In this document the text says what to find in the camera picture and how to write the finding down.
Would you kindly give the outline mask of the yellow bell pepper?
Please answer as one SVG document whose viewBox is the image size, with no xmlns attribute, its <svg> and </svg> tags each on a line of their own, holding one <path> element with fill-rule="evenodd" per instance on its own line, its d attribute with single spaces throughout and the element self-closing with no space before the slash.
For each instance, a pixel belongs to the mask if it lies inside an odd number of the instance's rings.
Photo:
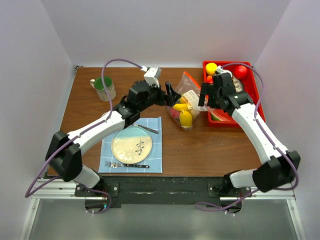
<svg viewBox="0 0 320 240">
<path fill-rule="evenodd" d="M 176 102 L 177 104 L 187 104 L 189 101 L 187 98 L 185 98 L 184 96 L 180 97 L 178 99 L 178 101 Z"/>
</svg>

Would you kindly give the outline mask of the clear zip top bag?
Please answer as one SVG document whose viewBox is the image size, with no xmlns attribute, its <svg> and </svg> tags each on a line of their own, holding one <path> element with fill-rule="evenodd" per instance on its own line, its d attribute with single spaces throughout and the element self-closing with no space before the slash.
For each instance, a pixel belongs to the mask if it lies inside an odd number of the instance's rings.
<svg viewBox="0 0 320 240">
<path fill-rule="evenodd" d="M 207 100 L 204 106 L 198 106 L 201 87 L 195 79 L 186 71 L 174 91 L 180 94 L 180 98 L 175 101 L 167 111 L 173 120 L 185 131 L 193 129 L 193 123 L 201 112 L 207 112 Z"/>
</svg>

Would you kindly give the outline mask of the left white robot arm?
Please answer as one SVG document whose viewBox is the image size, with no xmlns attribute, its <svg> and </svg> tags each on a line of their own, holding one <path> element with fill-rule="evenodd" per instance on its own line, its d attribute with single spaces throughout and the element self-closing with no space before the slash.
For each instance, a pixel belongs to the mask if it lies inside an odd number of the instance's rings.
<svg viewBox="0 0 320 240">
<path fill-rule="evenodd" d="M 160 86 L 148 84 L 145 80 L 136 81 L 106 116 L 69 133 L 56 132 L 45 160 L 63 181 L 75 181 L 84 185 L 92 196 L 99 196 L 104 190 L 102 178 L 82 163 L 83 154 L 110 134 L 134 124 L 145 109 L 152 105 L 172 107 L 180 97 L 169 82 L 162 90 Z"/>
</svg>

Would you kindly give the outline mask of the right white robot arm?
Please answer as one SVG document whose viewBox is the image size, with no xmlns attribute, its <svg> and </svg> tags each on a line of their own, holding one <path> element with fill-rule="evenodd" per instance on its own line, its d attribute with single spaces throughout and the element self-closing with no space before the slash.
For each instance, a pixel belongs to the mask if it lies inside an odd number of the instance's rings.
<svg viewBox="0 0 320 240">
<path fill-rule="evenodd" d="M 285 184 L 298 184 L 300 155 L 289 151 L 275 137 L 249 94 L 236 91 L 229 73 L 215 75 L 212 83 L 202 83 L 198 104 L 227 113 L 247 135 L 261 162 L 257 169 L 226 174 L 222 189 L 227 196 L 235 196 L 244 187 L 256 187 L 266 193 L 283 190 Z"/>
</svg>

